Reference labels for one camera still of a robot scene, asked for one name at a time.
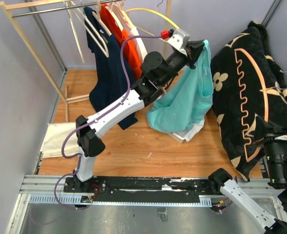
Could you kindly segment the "teal t shirt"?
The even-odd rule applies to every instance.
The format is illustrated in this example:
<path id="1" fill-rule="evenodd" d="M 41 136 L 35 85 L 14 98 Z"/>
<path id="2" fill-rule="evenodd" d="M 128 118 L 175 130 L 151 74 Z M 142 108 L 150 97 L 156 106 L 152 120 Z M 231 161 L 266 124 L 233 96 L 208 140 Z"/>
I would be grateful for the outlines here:
<path id="1" fill-rule="evenodd" d="M 190 130 L 199 124 L 213 104 L 213 82 L 210 69 L 211 51 L 204 40 L 203 51 L 194 65 L 187 67 L 177 83 L 146 113 L 150 128 L 173 133 Z"/>

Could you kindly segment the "sheer white t shirt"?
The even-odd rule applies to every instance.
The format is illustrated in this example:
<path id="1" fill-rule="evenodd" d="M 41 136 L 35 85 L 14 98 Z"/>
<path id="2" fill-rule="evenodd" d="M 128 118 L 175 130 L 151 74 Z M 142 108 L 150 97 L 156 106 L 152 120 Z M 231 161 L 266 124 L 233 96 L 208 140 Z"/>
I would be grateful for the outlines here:
<path id="1" fill-rule="evenodd" d="M 202 130 L 204 124 L 205 119 L 203 118 L 199 123 L 193 123 L 190 130 L 178 131 L 175 134 L 183 140 L 189 142 L 199 131 Z"/>

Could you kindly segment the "orange hanger with metal hook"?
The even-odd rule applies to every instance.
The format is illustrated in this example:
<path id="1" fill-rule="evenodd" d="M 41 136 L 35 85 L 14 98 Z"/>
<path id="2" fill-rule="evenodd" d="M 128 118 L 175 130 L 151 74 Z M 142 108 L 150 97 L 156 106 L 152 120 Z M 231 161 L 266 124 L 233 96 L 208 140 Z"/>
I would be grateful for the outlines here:
<path id="1" fill-rule="evenodd" d="M 243 155 L 251 162 L 260 152 L 253 145 L 255 120 L 287 126 L 287 90 L 280 90 L 278 81 L 263 74 L 254 57 L 245 49 L 234 50 L 239 88 L 240 127 Z"/>

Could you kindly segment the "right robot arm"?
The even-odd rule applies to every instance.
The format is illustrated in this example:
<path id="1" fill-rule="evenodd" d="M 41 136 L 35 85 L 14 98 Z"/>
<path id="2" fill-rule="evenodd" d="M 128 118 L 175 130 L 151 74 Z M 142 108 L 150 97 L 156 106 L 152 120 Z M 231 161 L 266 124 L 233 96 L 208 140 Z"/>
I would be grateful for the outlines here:
<path id="1" fill-rule="evenodd" d="M 268 185 L 282 190 L 278 195 L 287 214 L 287 127 L 268 123 L 256 118 L 254 145 L 264 149 L 267 161 Z M 220 168 L 208 177 L 209 191 L 214 195 L 223 194 L 244 211 L 263 234 L 287 234 L 287 221 L 282 221 L 263 210 L 248 196 L 224 169 Z"/>

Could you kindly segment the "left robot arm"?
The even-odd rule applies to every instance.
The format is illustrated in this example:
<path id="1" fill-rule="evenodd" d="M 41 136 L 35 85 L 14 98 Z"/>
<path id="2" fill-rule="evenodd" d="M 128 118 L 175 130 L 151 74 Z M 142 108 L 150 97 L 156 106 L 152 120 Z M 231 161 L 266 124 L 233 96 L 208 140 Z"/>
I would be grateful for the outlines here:
<path id="1" fill-rule="evenodd" d="M 95 115 L 88 118 L 79 116 L 76 119 L 76 126 L 79 129 L 76 133 L 77 143 L 81 156 L 78 172 L 73 176 L 74 189 L 86 193 L 92 188 L 95 182 L 94 165 L 96 157 L 105 149 L 101 138 L 106 132 L 159 98 L 164 93 L 161 87 L 171 82 L 184 66 L 195 69 L 195 62 L 204 45 L 202 40 L 189 41 L 184 53 L 175 49 L 167 59 L 156 51 L 148 53 L 141 65 L 143 71 L 141 78 L 125 94 Z"/>

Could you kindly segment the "yellow hanger with metal hook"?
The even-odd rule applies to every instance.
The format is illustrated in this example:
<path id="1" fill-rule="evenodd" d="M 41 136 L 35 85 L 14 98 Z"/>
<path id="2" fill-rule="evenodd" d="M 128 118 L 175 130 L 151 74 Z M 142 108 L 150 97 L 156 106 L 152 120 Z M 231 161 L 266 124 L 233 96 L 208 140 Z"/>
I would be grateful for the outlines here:
<path id="1" fill-rule="evenodd" d="M 172 0 L 127 0 L 125 12 L 139 29 L 157 34 L 181 27 L 173 19 L 173 3 Z"/>

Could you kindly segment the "white pink t shirt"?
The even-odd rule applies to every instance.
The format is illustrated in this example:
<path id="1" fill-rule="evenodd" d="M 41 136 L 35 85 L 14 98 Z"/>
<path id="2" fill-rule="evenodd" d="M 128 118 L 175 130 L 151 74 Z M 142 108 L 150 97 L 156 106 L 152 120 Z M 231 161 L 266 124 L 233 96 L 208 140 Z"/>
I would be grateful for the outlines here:
<path id="1" fill-rule="evenodd" d="M 127 32 L 129 36 L 138 36 L 139 32 L 137 30 L 137 27 L 132 23 L 126 12 L 122 9 L 122 6 L 119 5 L 117 2 L 114 2 L 110 6 L 111 10 L 114 12 L 114 14 L 119 19 L 123 29 Z M 141 38 L 135 38 L 132 39 L 132 42 L 135 45 L 136 52 L 139 56 L 140 62 L 144 61 L 145 56 L 147 55 L 146 47 L 143 43 L 143 40 Z"/>

